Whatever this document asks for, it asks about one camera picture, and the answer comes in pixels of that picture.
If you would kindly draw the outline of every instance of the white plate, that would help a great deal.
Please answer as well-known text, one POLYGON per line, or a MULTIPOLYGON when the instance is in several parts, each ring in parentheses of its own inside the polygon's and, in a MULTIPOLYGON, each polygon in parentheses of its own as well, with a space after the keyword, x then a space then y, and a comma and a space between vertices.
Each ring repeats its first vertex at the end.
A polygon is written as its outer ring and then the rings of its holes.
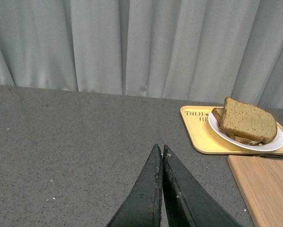
POLYGON ((211 125, 211 127, 213 128, 213 130, 218 135, 220 135, 222 138, 229 141, 230 143, 233 143, 233 144, 235 144, 239 147, 242 147, 242 148, 255 150, 255 151, 274 151, 274 150, 278 150, 279 148, 281 148, 283 146, 283 132, 281 131, 281 129, 279 127, 278 127, 277 136, 270 143, 263 144, 262 146, 259 146, 259 145, 250 146, 250 145, 245 145, 243 143, 239 143, 237 141, 234 141, 231 138, 229 138, 227 135, 225 135, 223 132, 221 132, 220 129, 219 129, 218 122, 217 122, 217 120, 215 119, 215 117, 212 113, 210 113, 208 115, 208 122, 211 125))

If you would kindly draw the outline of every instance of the gray curtain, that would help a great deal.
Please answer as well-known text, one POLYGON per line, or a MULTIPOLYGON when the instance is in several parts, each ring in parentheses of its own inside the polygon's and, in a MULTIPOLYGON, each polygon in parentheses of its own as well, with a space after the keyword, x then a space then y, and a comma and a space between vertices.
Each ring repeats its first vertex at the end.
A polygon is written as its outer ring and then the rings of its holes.
POLYGON ((0 84, 283 108, 283 0, 0 0, 0 84))

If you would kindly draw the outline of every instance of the wooden cutting board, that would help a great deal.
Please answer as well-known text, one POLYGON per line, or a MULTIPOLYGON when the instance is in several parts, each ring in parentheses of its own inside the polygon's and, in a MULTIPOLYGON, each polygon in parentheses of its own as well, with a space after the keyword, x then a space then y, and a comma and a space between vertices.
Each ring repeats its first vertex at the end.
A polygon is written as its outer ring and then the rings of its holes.
POLYGON ((256 227, 283 227, 283 160, 228 157, 256 227))

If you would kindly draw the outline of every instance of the toast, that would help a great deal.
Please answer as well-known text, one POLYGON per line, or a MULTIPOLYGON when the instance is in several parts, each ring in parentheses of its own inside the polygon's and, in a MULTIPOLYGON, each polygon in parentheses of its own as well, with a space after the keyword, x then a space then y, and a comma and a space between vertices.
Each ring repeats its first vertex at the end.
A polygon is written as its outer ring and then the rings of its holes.
MULTIPOLYGON (((217 120, 219 127, 222 124, 223 113, 224 113, 224 109, 221 108, 221 107, 220 108, 214 108, 212 110, 212 114, 215 117, 215 119, 217 120)), ((229 138, 231 138, 232 140, 237 141, 239 143, 246 144, 246 145, 256 146, 260 143, 260 141, 250 140, 250 139, 247 139, 247 138, 237 136, 237 135, 232 134, 232 133, 226 133, 226 135, 229 138)))
POLYGON ((258 106, 226 97, 220 130, 249 140, 270 143, 277 135, 273 115, 258 106))

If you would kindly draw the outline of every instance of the table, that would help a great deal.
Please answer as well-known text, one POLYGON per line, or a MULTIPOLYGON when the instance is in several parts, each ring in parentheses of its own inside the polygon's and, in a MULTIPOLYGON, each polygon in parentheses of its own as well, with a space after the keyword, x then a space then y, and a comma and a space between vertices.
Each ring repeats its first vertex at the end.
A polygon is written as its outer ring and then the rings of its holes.
MULTIPOLYGON (((222 207, 253 227, 227 156, 193 148, 185 105, 216 104, 0 86, 0 226, 105 226, 154 144, 167 144, 222 207)), ((283 110, 269 110, 283 126, 283 110)))

